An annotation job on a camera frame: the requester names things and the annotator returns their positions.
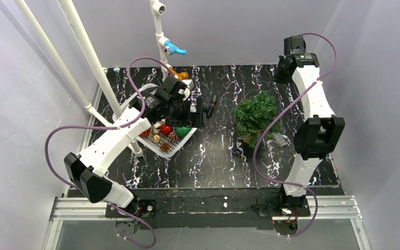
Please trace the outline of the red glitter ornament ball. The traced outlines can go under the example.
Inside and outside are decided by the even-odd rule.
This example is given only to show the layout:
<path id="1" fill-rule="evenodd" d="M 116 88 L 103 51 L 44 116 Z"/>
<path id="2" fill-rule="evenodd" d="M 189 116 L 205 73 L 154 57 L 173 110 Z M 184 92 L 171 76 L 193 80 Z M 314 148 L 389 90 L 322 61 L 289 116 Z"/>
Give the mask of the red glitter ornament ball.
<path id="1" fill-rule="evenodd" d="M 172 127 L 172 126 L 168 126 L 168 125 L 166 125 L 166 124 L 163 124 L 163 125 L 160 127 L 160 132 L 161 132 L 163 135 L 168 136 L 171 132 L 173 132 L 173 127 Z"/>

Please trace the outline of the small green christmas tree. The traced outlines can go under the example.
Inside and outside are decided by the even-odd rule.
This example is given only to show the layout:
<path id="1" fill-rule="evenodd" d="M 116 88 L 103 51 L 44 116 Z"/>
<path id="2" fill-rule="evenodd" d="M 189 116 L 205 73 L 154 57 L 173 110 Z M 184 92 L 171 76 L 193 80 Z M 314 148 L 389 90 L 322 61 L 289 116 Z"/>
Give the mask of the small green christmas tree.
<path id="1" fill-rule="evenodd" d="M 276 99 L 269 92 L 262 91 L 236 106 L 236 131 L 243 142 L 250 148 L 255 148 L 259 137 L 279 113 Z"/>

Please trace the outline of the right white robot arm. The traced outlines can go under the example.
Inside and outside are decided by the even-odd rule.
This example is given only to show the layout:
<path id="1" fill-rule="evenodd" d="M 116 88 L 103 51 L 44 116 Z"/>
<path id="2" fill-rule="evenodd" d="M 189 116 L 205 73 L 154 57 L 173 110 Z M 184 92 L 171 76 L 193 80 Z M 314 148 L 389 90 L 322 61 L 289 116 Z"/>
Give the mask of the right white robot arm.
<path id="1" fill-rule="evenodd" d="M 345 121 L 330 107 L 321 81 L 319 61 L 316 54 L 306 51 L 302 35 L 284 39 L 284 54 L 280 56 L 274 78 L 278 82 L 295 84 L 304 112 L 304 123 L 293 139 L 293 166 L 278 197 L 280 208 L 292 210 L 304 207 L 305 187 L 317 166 L 334 151 Z"/>

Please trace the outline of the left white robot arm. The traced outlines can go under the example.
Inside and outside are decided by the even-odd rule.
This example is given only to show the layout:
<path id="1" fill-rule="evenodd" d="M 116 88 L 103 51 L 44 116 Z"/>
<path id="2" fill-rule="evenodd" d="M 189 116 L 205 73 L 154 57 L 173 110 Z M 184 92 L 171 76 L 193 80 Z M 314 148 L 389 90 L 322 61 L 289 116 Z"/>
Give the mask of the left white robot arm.
<path id="1" fill-rule="evenodd" d="M 127 100 L 122 115 L 115 121 L 114 129 L 107 130 L 81 152 L 68 153 L 64 158 L 71 182 L 91 203 L 107 202 L 127 207 L 133 193 L 108 177 L 106 172 L 112 162 L 133 143 L 141 133 L 164 119 L 174 127 L 202 126 L 203 110 L 191 109 L 194 89 L 192 80 L 167 76 L 160 86 L 138 89 Z"/>

